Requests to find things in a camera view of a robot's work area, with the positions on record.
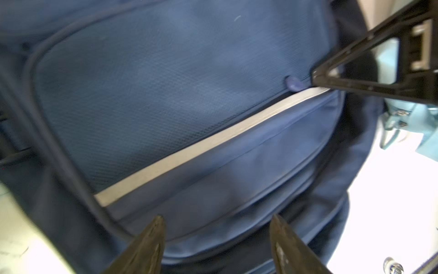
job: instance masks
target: metal bolt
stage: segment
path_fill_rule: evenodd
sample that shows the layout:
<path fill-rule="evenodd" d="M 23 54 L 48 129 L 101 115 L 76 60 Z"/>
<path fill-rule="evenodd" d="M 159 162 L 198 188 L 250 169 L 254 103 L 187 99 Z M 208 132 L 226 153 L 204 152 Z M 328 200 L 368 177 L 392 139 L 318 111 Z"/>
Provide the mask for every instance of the metal bolt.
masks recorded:
<path fill-rule="evenodd" d="M 405 128 L 407 126 L 408 126 L 408 124 L 406 122 L 399 121 L 399 128 Z"/>
<path fill-rule="evenodd" d="M 401 264 L 396 262 L 393 258 L 388 257 L 383 262 L 383 271 L 385 274 L 403 274 L 404 270 Z"/>
<path fill-rule="evenodd" d="M 395 116 L 408 116 L 409 112 L 406 110 L 397 110 L 396 112 L 394 112 Z"/>

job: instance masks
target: backpack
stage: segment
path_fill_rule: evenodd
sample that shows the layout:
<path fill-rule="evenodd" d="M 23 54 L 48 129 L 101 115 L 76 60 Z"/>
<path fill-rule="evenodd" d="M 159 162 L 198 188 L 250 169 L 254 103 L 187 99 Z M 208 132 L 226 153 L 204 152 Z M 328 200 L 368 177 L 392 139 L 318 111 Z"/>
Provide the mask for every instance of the backpack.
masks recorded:
<path fill-rule="evenodd" d="M 31 2 L 0 9 L 0 180 L 77 273 L 157 214 L 163 273 L 272 273 L 277 213 L 327 262 L 383 105 L 308 88 L 354 0 Z"/>

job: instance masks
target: white surface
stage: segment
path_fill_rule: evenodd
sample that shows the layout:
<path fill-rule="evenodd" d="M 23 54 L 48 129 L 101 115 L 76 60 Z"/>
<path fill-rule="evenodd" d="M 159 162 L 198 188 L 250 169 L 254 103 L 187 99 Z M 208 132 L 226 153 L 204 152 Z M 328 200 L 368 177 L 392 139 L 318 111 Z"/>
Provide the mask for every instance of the white surface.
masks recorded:
<path fill-rule="evenodd" d="M 350 214 L 328 264 L 334 274 L 383 273 L 393 257 L 412 273 L 438 250 L 438 163 L 417 154 L 422 135 L 401 134 L 379 146 L 379 122 L 370 156 L 349 189 Z"/>
<path fill-rule="evenodd" d="M 58 252 L 0 183 L 0 274 L 71 274 Z"/>

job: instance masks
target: blue fabric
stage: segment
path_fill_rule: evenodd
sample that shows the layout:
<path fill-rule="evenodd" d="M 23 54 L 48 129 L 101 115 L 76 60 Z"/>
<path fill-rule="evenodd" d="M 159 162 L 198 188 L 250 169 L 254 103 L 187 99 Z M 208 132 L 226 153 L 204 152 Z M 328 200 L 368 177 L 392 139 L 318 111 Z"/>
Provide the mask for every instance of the blue fabric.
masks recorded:
<path fill-rule="evenodd" d="M 25 77 L 99 192 L 283 93 L 286 76 L 309 82 L 334 47 L 320 2 L 167 0 L 129 9 L 53 36 Z"/>
<path fill-rule="evenodd" d="M 135 234 L 155 215 L 164 216 L 166 262 L 185 262 L 207 249 L 218 253 L 218 246 L 223 249 L 261 227 L 310 185 L 317 164 L 309 163 L 332 135 L 343 98 L 343 93 L 329 93 L 284 111 L 166 178 L 148 182 L 108 210 Z M 185 177 L 190 179 L 184 184 Z M 147 202 L 152 199 L 159 202 Z"/>

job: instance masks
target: white floor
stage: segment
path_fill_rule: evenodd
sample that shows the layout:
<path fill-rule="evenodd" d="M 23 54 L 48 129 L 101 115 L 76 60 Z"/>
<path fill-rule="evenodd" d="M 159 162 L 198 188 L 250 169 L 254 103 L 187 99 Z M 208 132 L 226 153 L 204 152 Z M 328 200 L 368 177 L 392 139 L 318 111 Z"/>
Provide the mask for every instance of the white floor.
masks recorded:
<path fill-rule="evenodd" d="M 409 134 L 388 150 L 372 151 L 349 189 L 350 214 L 328 264 L 334 274 L 383 273 L 391 256 L 412 273 L 438 251 L 438 163 L 415 152 L 421 135 Z"/>

